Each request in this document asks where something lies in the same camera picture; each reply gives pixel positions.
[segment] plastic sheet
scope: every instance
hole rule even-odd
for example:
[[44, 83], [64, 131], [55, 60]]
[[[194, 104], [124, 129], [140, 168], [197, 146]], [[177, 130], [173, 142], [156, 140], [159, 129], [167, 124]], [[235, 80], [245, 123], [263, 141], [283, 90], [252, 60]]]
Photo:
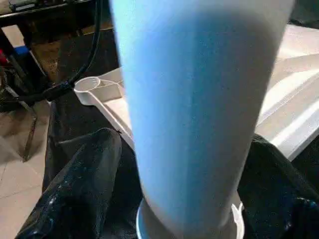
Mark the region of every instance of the plastic sheet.
[[121, 139], [100, 129], [68, 143], [79, 145], [45, 190], [17, 239], [100, 238], [121, 156]]

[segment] black cable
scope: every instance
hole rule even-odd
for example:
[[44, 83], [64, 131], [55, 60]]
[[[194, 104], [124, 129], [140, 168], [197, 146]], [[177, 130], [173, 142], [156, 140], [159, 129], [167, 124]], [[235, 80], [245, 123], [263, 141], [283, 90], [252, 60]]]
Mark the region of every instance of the black cable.
[[91, 66], [93, 59], [95, 57], [95, 54], [97, 52], [97, 46], [99, 43], [100, 28], [101, 28], [102, 2], [103, 0], [96, 0], [96, 3], [95, 3], [95, 29], [94, 29], [92, 46], [91, 46], [88, 59], [83, 64], [83, 66], [75, 73], [74, 76], [72, 76], [65, 82], [59, 83], [58, 85], [43, 91], [42, 93], [33, 94], [30, 96], [14, 97], [12, 99], [4, 100], [4, 101], [1, 100], [0, 103], [12, 103], [12, 102], [19, 102], [19, 101], [24, 101], [27, 103], [35, 103], [45, 99], [47, 99], [48, 101], [52, 101], [71, 91], [74, 88], [74, 83], [77, 82], [81, 78], [82, 74], [86, 72], [86, 70]]

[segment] cylindrical container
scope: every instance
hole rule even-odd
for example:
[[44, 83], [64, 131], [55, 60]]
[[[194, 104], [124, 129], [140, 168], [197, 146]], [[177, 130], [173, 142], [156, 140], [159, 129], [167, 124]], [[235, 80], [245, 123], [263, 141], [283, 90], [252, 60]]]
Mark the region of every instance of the cylindrical container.
[[212, 239], [293, 0], [111, 3], [145, 200], [176, 238]]

